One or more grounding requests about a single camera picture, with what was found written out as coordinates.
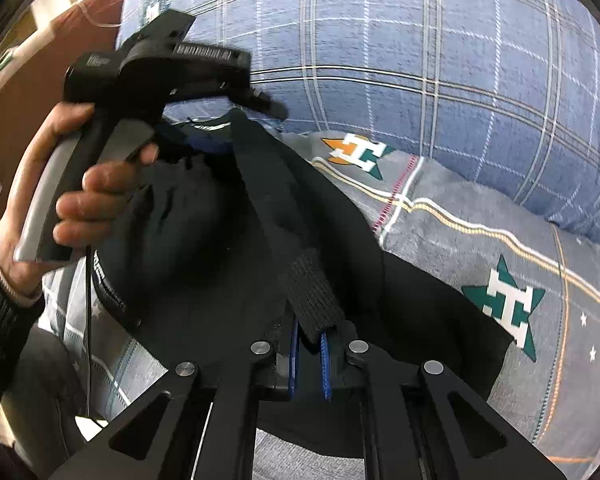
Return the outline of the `person's left hand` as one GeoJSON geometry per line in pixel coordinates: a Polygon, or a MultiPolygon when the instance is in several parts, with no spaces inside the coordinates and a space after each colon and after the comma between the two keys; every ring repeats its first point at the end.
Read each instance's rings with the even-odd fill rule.
{"type": "MultiPolygon", "coordinates": [[[[17,297],[40,296],[42,276],[58,268],[57,263],[18,262],[14,251],[38,179],[54,148],[64,136],[79,130],[91,118],[91,104],[58,103],[24,151],[16,171],[3,217],[0,220],[0,272],[6,290],[17,297]]],[[[56,203],[59,222],[53,230],[57,244],[81,250],[95,246],[109,234],[137,188],[140,167],[151,165],[158,146],[143,147],[135,162],[105,162],[85,171],[78,190],[61,195],[56,203]]]]}

